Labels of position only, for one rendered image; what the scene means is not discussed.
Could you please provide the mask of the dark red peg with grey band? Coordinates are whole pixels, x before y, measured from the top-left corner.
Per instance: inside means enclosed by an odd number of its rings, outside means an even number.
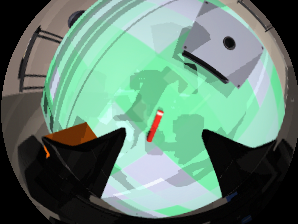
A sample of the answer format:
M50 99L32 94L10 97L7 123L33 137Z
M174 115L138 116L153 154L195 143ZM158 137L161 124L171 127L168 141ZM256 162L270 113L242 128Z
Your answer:
M154 133L156 133L157 131L157 127L158 127L158 124L160 124L162 115L164 115L164 112L157 111L156 119L153 120L153 124L152 124L152 127L150 127L148 137L146 137L146 141L148 141L148 143L152 143Z

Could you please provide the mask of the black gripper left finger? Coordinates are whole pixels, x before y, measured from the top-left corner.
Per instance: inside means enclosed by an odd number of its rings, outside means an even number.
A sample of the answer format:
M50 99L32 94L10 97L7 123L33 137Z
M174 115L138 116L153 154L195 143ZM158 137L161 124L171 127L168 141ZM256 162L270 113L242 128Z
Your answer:
M108 184L106 181L109 180L121 153L125 137L126 128L121 127L117 131L110 131L76 147L74 145L69 147L68 144L61 144L45 136L41 136L41 140L53 159L65 165L78 183L88 189L92 196L101 198L105 185Z

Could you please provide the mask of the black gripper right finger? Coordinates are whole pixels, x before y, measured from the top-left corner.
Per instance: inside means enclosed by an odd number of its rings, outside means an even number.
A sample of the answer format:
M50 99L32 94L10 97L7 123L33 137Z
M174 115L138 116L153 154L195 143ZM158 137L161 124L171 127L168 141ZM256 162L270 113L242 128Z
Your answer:
M278 143L278 140L273 140L253 148L209 129L202 131L202 140L216 172L222 198L237 192L235 189L249 179L254 169L262 163L262 159L265 159L267 153L275 148L275 143Z

